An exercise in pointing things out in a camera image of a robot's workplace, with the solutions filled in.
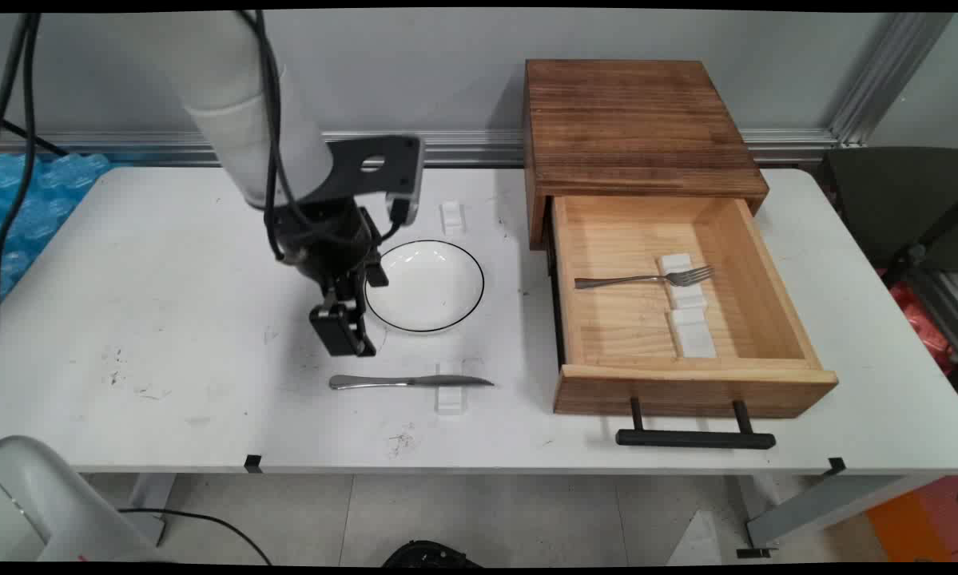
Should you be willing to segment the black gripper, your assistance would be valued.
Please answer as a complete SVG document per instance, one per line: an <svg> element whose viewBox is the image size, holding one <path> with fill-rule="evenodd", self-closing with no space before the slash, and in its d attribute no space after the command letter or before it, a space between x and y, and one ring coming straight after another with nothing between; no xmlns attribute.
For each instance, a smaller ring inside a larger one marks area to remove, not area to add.
<svg viewBox="0 0 958 575"><path fill-rule="evenodd" d="M310 311L310 324L330 356L374 357L365 288L390 284L380 255L387 237L354 200L303 209L307 217L318 218L303 221L291 208L278 208L270 228L284 254L282 262L311 278L322 292L323 304Z"/></svg>

